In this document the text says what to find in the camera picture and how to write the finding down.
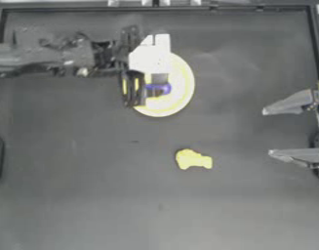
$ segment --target black surface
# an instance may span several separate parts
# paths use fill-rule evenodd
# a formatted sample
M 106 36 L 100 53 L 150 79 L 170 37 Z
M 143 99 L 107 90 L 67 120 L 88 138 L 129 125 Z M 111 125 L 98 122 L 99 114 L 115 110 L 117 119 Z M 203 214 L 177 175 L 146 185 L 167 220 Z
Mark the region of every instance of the black surface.
M 167 30 L 197 89 L 178 115 L 123 108 L 113 79 L 0 81 L 0 250 L 319 247 L 319 181 L 269 148 L 304 147 L 314 114 L 262 117 L 317 81 L 305 12 L 12 14 L 20 25 L 98 39 L 127 24 Z M 214 157 L 179 171 L 182 147 Z

